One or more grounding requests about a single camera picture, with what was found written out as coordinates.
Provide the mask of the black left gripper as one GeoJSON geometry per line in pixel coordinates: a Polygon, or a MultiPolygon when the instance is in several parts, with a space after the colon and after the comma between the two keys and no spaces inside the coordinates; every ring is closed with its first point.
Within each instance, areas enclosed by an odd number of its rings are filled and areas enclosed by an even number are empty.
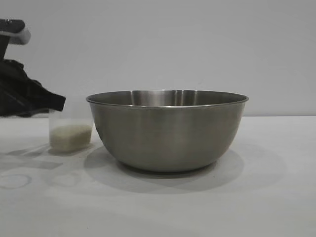
{"type": "Polygon", "coordinates": [[[0,115],[2,117],[32,117],[61,112],[66,98],[45,89],[27,76],[24,65],[9,59],[0,61],[0,115]]]}

